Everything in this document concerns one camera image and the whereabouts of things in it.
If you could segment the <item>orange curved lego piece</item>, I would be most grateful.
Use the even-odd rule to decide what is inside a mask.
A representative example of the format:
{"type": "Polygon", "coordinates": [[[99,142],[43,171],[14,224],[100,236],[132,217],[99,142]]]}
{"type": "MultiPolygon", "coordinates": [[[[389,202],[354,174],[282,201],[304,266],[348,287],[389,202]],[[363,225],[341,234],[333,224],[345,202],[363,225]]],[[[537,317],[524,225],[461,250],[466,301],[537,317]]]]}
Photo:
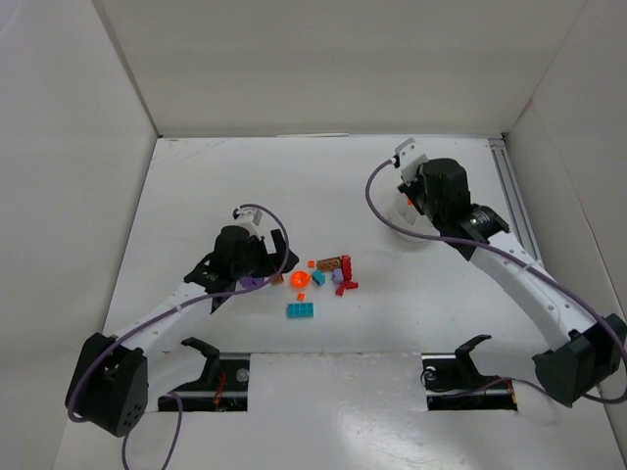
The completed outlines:
{"type": "Polygon", "coordinates": [[[290,285],[297,290],[302,290],[308,287],[311,282],[311,275],[304,270],[296,270],[292,273],[290,278],[290,285]]]}

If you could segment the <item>tan lego plate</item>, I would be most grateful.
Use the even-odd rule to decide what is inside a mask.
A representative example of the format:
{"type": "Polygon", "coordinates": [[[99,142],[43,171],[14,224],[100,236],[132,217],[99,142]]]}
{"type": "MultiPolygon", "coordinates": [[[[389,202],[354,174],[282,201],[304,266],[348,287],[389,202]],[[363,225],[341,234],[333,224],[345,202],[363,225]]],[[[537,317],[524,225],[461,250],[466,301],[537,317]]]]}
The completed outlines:
{"type": "Polygon", "coordinates": [[[324,258],[316,262],[316,268],[322,272],[333,271],[342,267],[342,259],[340,257],[324,258]]]}

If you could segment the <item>large teal lego brick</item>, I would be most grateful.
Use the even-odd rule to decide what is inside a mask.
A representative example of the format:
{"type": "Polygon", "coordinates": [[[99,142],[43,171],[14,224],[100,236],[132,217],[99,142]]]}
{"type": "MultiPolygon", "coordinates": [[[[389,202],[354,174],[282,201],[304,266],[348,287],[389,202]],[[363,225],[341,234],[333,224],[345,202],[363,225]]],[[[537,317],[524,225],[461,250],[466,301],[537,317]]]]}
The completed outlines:
{"type": "Polygon", "coordinates": [[[286,316],[289,319],[303,319],[314,317],[313,303],[293,303],[286,308],[286,316]]]}

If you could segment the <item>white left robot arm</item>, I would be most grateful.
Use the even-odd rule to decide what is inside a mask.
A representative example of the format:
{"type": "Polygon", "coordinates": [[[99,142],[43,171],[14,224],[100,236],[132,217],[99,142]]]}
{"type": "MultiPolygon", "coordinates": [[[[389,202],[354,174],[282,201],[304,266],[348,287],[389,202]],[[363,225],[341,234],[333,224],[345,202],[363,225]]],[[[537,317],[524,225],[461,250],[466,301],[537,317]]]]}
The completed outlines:
{"type": "Polygon", "coordinates": [[[217,384],[224,376],[219,351],[192,332],[225,302],[248,294],[243,279],[256,280],[261,289],[295,266],[299,259],[285,228],[270,236],[274,253],[252,228],[223,227],[214,249],[163,304],[111,336],[92,334],[83,343],[67,391],[69,419],[121,438],[168,393],[217,384]]]}

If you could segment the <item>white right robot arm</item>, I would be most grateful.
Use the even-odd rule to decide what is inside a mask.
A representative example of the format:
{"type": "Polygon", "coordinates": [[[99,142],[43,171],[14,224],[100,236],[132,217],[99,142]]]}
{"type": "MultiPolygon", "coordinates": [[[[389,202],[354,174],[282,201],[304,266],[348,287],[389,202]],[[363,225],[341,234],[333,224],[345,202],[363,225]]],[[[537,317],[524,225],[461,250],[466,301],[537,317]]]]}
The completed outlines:
{"type": "Polygon", "coordinates": [[[467,173],[457,161],[419,157],[402,169],[398,190],[540,330],[549,348],[534,355],[535,373],[552,399],[570,406],[619,369],[626,357],[625,321],[594,313],[536,266],[502,217],[472,203],[467,173]]]}

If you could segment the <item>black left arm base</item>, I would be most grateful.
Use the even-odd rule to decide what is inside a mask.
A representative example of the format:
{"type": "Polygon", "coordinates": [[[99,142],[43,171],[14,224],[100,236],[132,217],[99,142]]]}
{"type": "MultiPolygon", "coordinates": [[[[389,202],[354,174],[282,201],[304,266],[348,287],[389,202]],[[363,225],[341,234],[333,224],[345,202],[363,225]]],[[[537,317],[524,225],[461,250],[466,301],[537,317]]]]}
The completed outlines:
{"type": "Polygon", "coordinates": [[[150,367],[149,411],[245,412],[251,356],[188,338],[150,367]]]}

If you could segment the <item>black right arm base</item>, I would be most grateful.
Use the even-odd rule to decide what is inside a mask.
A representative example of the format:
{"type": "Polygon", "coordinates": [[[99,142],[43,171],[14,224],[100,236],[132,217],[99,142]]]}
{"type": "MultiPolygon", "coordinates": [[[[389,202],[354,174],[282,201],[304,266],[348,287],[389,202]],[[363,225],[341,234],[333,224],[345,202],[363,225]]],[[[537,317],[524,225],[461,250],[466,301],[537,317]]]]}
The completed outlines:
{"type": "Polygon", "coordinates": [[[509,381],[481,374],[471,353],[490,335],[477,335],[453,352],[428,352],[421,356],[420,383],[429,411],[518,409],[509,381]]]}

